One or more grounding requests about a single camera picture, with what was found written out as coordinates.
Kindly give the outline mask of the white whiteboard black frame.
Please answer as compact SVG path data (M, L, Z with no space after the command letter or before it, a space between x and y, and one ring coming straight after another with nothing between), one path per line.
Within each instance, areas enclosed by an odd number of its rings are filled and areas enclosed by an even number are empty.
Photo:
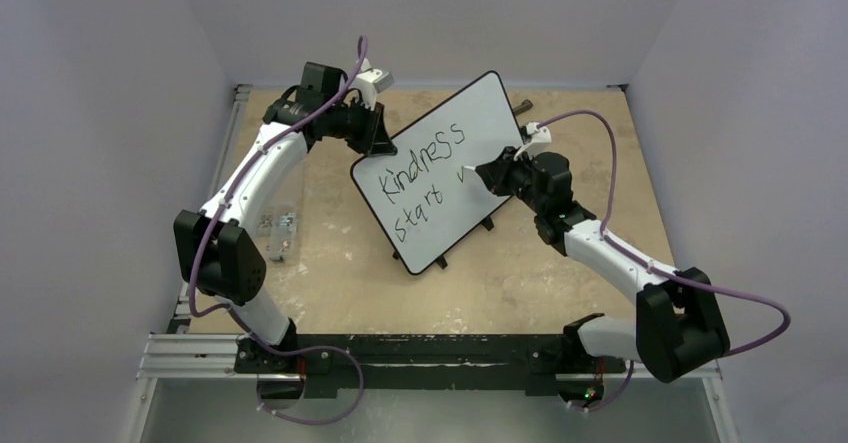
M406 271L423 273L506 203L466 167L522 143L499 74L489 71L396 133L397 152L363 157L357 190Z

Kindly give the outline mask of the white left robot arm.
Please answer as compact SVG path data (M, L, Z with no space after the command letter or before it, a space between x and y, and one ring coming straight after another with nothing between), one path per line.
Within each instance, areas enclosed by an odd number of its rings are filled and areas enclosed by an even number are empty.
M252 233L315 143L335 138L362 156L396 154L377 100L392 83L389 71L368 61L353 74L306 63L300 83L266 109L252 149L215 196L200 210L176 216L173 230L189 312L199 318L223 309L243 329L238 371L303 369L296 325L263 288L267 264Z

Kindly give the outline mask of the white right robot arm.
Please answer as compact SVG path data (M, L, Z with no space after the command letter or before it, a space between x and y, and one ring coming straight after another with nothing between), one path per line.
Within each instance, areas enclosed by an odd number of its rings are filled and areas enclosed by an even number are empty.
M631 320L593 314L565 326L561 355L576 370L599 357L643 364L669 383L726 355L730 338L709 277L658 263L604 229L573 196L568 159L506 147L473 168L493 195L515 197L534 213L540 239L601 276L635 308Z

